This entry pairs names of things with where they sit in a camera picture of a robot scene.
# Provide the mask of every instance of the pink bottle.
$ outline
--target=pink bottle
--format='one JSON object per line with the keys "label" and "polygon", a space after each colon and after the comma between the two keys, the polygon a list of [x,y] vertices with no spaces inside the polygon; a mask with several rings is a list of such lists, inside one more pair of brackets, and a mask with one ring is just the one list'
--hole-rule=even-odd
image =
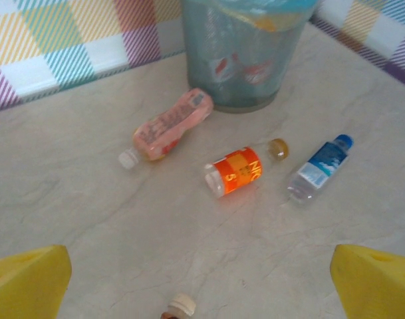
{"label": "pink bottle", "polygon": [[118,159],[126,169],[142,159],[163,158],[177,145],[184,132],[201,123],[213,110],[213,100],[199,88],[183,94],[168,111],[141,125],[133,135],[134,147],[122,152]]}

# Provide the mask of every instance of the checkered tile wall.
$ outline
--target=checkered tile wall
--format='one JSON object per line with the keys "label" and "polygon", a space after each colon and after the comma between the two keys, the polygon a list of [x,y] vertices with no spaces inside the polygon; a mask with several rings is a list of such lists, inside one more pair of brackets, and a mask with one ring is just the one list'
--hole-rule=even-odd
{"label": "checkered tile wall", "polygon": [[312,22],[405,84],[405,0],[323,0]]}
{"label": "checkered tile wall", "polygon": [[179,0],[0,0],[0,110],[184,49]]}
{"label": "checkered tile wall", "polygon": [[[0,110],[182,52],[179,0],[0,0]],[[312,22],[405,84],[405,0],[323,0]]]}

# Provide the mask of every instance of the bottle cap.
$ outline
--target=bottle cap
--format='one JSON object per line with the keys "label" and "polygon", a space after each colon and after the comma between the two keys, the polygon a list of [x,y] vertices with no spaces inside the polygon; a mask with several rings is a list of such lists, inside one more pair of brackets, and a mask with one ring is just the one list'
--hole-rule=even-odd
{"label": "bottle cap", "polygon": [[123,151],[118,156],[118,161],[120,161],[124,168],[132,169],[137,163],[140,162],[140,153],[135,148],[130,148],[129,150]]}
{"label": "bottle cap", "polygon": [[269,153],[278,161],[284,160],[289,155],[288,144],[281,138],[269,142]]}
{"label": "bottle cap", "polygon": [[194,315],[196,309],[196,303],[187,294],[177,294],[170,302],[170,306],[180,309],[189,317]]}
{"label": "bottle cap", "polygon": [[351,149],[351,147],[353,146],[353,139],[345,134],[338,135],[335,141],[340,142],[341,147],[344,148],[346,151]]}

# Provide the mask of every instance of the marble countertop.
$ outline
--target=marble countertop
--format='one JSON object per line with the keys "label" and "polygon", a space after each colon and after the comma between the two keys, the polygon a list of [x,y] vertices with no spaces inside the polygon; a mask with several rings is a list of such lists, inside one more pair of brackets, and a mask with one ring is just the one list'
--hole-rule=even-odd
{"label": "marble countertop", "polygon": [[[187,89],[179,55],[0,112],[0,258],[67,246],[60,319],[159,318],[177,292],[195,319],[344,318],[335,245],[405,255],[405,87],[308,25],[271,105],[214,112],[161,162],[124,170],[133,130]],[[349,161],[296,206],[290,173],[341,133]],[[277,137],[288,159],[210,193],[204,163]]]}

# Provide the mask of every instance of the yellow plastic piece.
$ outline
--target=yellow plastic piece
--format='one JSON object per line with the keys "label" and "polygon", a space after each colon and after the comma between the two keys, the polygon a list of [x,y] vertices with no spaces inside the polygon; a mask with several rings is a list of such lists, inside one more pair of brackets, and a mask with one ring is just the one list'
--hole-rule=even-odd
{"label": "yellow plastic piece", "polygon": [[0,319],[52,319],[72,273],[65,246],[0,259]]}
{"label": "yellow plastic piece", "polygon": [[405,257],[338,245],[331,276],[348,319],[405,319]]}

